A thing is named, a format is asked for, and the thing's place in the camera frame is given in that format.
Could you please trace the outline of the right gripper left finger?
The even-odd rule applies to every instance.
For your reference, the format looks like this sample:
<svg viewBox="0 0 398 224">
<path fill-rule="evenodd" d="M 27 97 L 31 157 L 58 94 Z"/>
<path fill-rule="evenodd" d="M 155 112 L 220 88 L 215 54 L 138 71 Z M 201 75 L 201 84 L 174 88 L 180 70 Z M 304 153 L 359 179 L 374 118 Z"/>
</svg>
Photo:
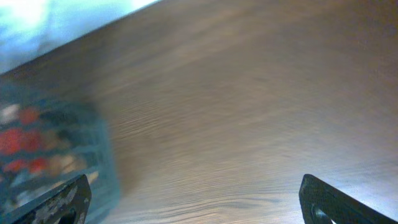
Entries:
<svg viewBox="0 0 398 224">
<path fill-rule="evenodd" d="M 84 224 L 91 202 L 85 174 L 35 198 L 1 217 L 5 224 Z"/>
</svg>

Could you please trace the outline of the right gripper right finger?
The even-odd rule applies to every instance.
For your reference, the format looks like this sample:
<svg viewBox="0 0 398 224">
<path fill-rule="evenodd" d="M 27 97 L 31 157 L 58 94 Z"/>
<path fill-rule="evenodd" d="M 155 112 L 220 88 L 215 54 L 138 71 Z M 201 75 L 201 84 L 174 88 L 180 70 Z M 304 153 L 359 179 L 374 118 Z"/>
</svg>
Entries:
<svg viewBox="0 0 398 224">
<path fill-rule="evenodd" d="M 397 224 L 311 174 L 303 176 L 299 200 L 305 224 Z"/>
</svg>

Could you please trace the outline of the orange snack bag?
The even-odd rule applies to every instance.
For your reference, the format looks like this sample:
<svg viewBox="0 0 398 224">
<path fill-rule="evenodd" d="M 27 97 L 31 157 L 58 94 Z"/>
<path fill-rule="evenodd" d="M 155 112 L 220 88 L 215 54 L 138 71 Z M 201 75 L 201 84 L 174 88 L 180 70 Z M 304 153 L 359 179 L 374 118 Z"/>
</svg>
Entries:
<svg viewBox="0 0 398 224">
<path fill-rule="evenodd" d="M 47 166 L 40 174 L 57 177 L 96 166 L 96 154 L 91 140 L 86 141 L 67 131 L 46 131 L 42 136 L 44 152 L 50 152 L 51 155 L 43 157 Z"/>
</svg>

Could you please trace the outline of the grey plastic basket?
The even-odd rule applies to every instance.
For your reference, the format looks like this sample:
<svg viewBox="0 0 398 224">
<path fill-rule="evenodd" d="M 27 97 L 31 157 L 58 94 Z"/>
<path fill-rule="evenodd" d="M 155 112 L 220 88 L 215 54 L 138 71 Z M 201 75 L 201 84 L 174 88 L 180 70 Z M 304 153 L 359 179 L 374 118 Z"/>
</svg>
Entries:
<svg viewBox="0 0 398 224">
<path fill-rule="evenodd" d="M 1 81 L 1 223 L 76 176 L 91 189 L 86 223 L 101 223 L 120 198 L 107 125 L 90 107 Z"/>
</svg>

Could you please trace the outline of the orange cracker package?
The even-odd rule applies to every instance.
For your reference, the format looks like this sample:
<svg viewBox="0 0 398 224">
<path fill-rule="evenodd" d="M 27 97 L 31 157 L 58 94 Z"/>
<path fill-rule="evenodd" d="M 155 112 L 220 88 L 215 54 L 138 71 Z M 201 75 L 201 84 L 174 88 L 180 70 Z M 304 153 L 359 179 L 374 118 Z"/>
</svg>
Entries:
<svg viewBox="0 0 398 224">
<path fill-rule="evenodd" d="M 17 114 L 17 120 L 22 124 L 33 124 L 39 121 L 39 111 L 35 108 L 23 109 Z M 39 152 L 44 150 L 44 137 L 38 129 L 23 130 L 22 128 L 11 128 L 1 132 L 1 155 L 13 156 L 18 152 Z M 46 169 L 46 159 L 12 159 L 11 162 L 2 163 L 4 172 L 14 174 L 22 169 L 28 169 L 31 174 L 38 174 Z"/>
</svg>

